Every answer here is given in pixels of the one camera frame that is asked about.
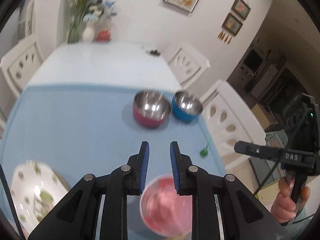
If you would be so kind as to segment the person's right hand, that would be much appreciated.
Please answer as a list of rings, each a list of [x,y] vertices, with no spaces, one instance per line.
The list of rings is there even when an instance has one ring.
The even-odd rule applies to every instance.
[[[271,207],[271,215],[280,223],[287,223],[296,217],[296,204],[290,198],[291,186],[285,178],[278,181],[279,192]]]

